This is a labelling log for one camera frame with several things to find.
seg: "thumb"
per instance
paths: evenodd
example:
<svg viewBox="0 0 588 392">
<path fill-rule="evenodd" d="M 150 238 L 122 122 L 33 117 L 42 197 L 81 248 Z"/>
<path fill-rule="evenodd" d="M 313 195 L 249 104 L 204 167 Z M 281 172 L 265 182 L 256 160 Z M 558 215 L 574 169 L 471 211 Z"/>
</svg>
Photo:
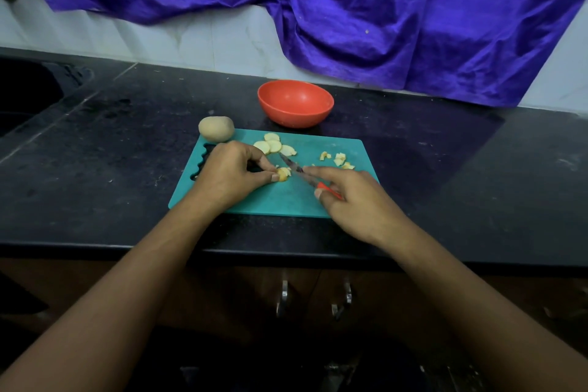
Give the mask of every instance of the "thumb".
<svg viewBox="0 0 588 392">
<path fill-rule="evenodd" d="M 278 181 L 280 176 L 275 172 L 262 171 L 247 173 L 247 178 L 249 179 L 252 188 L 257 189 L 265 184 L 271 183 L 272 181 Z"/>
<path fill-rule="evenodd" d="M 315 189 L 315 197 L 319 199 L 323 208 L 325 208 L 329 215 L 336 221 L 336 216 L 341 215 L 341 207 L 345 202 L 339 200 L 325 189 Z"/>
</svg>

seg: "red bowl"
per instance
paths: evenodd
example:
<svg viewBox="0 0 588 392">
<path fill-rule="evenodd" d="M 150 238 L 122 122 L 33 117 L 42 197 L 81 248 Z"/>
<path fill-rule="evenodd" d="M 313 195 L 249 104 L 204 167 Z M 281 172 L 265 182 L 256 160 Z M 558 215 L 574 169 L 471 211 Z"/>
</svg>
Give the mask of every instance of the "red bowl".
<svg viewBox="0 0 588 392">
<path fill-rule="evenodd" d="M 269 119 L 294 129 L 316 126 L 334 106 L 333 97 L 325 89 L 287 79 L 263 84 L 258 99 Z"/>
</svg>

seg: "person's right arm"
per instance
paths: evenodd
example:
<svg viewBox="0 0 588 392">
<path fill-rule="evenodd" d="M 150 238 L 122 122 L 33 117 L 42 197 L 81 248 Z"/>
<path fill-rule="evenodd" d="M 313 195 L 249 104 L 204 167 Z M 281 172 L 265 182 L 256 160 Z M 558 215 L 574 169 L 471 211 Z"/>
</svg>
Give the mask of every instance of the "person's right arm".
<svg viewBox="0 0 588 392">
<path fill-rule="evenodd" d="M 333 182 L 345 201 L 315 195 L 342 229 L 391 255 L 437 306 L 498 390 L 588 390 L 588 360 L 503 297 L 408 219 L 368 173 L 305 172 Z"/>
</svg>

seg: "silver metal handle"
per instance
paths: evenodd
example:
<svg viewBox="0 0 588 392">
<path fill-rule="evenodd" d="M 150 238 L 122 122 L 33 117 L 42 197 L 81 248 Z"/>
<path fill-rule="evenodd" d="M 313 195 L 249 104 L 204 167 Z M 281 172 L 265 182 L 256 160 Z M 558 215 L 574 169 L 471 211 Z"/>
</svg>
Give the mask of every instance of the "silver metal handle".
<svg viewBox="0 0 588 392">
<path fill-rule="evenodd" d="M 346 282 L 343 286 L 345 287 L 345 303 L 341 306 L 338 306 L 337 304 L 331 304 L 331 313 L 333 313 L 333 318 L 335 321 L 339 321 L 343 312 L 351 308 L 351 302 L 353 300 L 351 284 Z"/>
<path fill-rule="evenodd" d="M 281 318 L 286 313 L 286 303 L 288 302 L 288 281 L 282 281 L 282 295 L 276 304 L 276 317 Z"/>
</svg>

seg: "diced potato piece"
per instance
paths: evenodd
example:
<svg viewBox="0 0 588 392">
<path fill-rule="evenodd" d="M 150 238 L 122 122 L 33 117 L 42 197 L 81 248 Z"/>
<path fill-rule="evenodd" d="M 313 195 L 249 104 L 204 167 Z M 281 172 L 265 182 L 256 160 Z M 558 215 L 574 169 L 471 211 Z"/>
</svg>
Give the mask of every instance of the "diced potato piece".
<svg viewBox="0 0 588 392">
<path fill-rule="evenodd" d="M 289 177 L 287 167 L 278 168 L 277 173 L 280 175 L 280 181 L 286 181 Z"/>
<path fill-rule="evenodd" d="M 267 141 L 256 141 L 254 146 L 266 155 L 269 153 L 270 148 Z"/>
<path fill-rule="evenodd" d="M 274 152 L 279 152 L 282 148 L 282 143 L 276 140 L 269 140 L 266 141 L 269 144 L 269 151 L 273 154 Z"/>
<path fill-rule="evenodd" d="M 294 150 L 294 148 L 292 146 L 289 146 L 287 144 L 282 145 L 282 148 L 280 149 L 280 153 L 284 154 L 286 157 L 291 157 L 292 155 L 298 154 L 298 152 L 296 152 L 296 150 Z"/>
<path fill-rule="evenodd" d="M 263 136 L 263 139 L 266 141 L 280 141 L 280 137 L 275 133 L 266 133 Z"/>
</svg>

